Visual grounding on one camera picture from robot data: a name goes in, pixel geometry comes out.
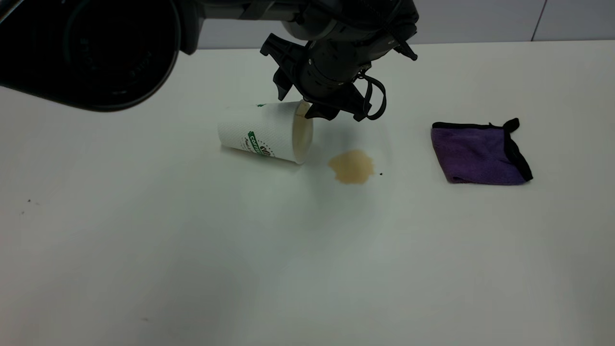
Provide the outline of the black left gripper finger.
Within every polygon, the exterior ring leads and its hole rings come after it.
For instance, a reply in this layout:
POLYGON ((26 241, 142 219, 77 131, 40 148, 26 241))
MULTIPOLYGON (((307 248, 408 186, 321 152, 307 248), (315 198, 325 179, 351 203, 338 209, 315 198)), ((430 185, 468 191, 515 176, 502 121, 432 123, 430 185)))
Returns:
POLYGON ((332 99, 305 99, 305 102, 310 104, 309 110, 305 113, 305 118, 308 120, 322 118, 331 121, 334 120, 340 112, 340 108, 332 99))
POLYGON ((273 82, 277 87, 278 100, 283 101, 294 87, 294 76, 288 69, 277 69, 273 76, 273 82))

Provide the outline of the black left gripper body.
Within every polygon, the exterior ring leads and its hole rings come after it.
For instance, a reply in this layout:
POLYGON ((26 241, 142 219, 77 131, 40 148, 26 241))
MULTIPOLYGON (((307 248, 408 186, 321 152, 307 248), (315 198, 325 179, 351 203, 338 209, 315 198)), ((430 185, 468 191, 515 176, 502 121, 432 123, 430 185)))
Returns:
POLYGON ((386 111, 383 83, 367 75, 394 50, 415 61, 408 40, 417 33, 412 0, 305 0, 290 22, 301 46, 270 34, 260 53, 294 76, 303 99, 332 99, 354 120, 377 120, 386 111))

